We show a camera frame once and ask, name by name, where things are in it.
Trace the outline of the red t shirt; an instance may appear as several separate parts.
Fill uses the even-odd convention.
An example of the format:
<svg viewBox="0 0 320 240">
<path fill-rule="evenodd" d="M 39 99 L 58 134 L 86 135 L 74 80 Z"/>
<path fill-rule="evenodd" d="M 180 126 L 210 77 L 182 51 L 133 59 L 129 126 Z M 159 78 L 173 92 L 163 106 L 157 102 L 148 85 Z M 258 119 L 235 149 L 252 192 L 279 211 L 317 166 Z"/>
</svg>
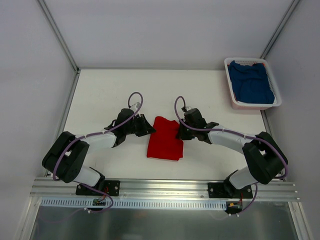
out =
<svg viewBox="0 0 320 240">
<path fill-rule="evenodd" d="M 153 124 L 156 132 L 150 135 L 146 157 L 170 161 L 181 159 L 184 142 L 177 138 L 179 126 L 175 120 L 157 116 Z"/>
</svg>

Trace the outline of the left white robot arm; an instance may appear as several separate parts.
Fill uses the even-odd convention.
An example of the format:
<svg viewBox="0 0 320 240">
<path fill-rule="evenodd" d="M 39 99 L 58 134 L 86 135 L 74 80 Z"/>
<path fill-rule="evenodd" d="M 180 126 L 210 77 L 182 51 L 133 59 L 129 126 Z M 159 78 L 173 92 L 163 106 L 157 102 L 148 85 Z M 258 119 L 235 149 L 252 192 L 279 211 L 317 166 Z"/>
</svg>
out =
<svg viewBox="0 0 320 240">
<path fill-rule="evenodd" d="M 103 131 L 76 136 L 62 132 L 42 160 L 42 166 L 64 183 L 76 182 L 93 195 L 105 188 L 105 176 L 92 167 L 84 166 L 88 154 L 101 149 L 112 149 L 122 144 L 128 135 L 143 137 L 155 133 L 144 114 L 123 108 Z"/>
</svg>

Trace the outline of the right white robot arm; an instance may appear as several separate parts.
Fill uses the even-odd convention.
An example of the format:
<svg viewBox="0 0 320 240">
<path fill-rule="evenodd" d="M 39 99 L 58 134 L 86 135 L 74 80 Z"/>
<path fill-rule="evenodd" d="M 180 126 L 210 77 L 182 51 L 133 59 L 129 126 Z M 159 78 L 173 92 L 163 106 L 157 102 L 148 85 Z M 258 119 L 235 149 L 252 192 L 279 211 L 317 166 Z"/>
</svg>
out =
<svg viewBox="0 0 320 240">
<path fill-rule="evenodd" d="M 206 122 L 197 108 L 183 107 L 177 138 L 198 139 L 209 145 L 219 145 L 242 154 L 247 166 L 232 172 L 218 186 L 208 189 L 211 198 L 241 198 L 252 184 L 267 185 L 286 171 L 288 160 L 272 136 L 262 131 L 257 135 L 237 132 L 216 122 Z"/>
</svg>

